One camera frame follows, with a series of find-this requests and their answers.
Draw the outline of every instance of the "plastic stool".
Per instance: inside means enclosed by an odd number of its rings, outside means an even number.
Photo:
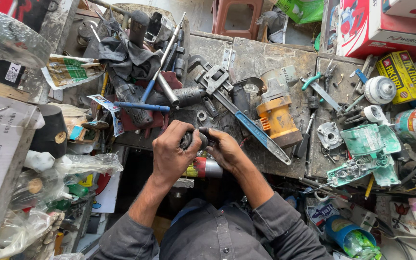
[[[226,35],[230,37],[241,37],[256,40],[258,37],[259,25],[255,22],[261,16],[264,0],[214,0],[211,12],[213,13],[213,29],[211,33]],[[253,9],[250,28],[243,30],[226,30],[226,18],[229,6],[234,4],[248,5]]]

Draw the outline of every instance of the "yellow box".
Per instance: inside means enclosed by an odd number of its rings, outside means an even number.
[[[380,75],[390,78],[396,84],[393,104],[416,99],[416,68],[408,51],[397,51],[381,58],[376,67]]]
[[[84,187],[91,187],[92,186],[92,178],[93,178],[93,175],[89,174],[88,176],[86,176],[86,178],[84,180],[81,180],[80,182],[78,182],[78,184],[83,185]]]

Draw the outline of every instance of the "red and white box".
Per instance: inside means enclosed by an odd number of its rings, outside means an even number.
[[[416,58],[416,19],[384,14],[382,1],[341,0],[338,55],[365,59],[408,50]]]
[[[416,18],[416,0],[384,0],[383,12],[389,15]]]

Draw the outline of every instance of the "shirt sleeve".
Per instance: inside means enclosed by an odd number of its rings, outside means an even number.
[[[300,213],[277,192],[253,212],[255,227],[269,240],[278,259],[333,259],[300,219]]]
[[[94,260],[151,260],[159,252],[153,229],[124,214],[99,240]]]

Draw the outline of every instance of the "qr code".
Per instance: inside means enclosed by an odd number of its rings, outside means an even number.
[[[15,82],[15,80],[17,80],[17,76],[18,75],[19,75],[18,73],[15,73],[15,72],[13,72],[11,70],[8,70],[7,71],[7,74],[6,74],[6,77],[4,79],[5,80],[8,80],[10,82]]]

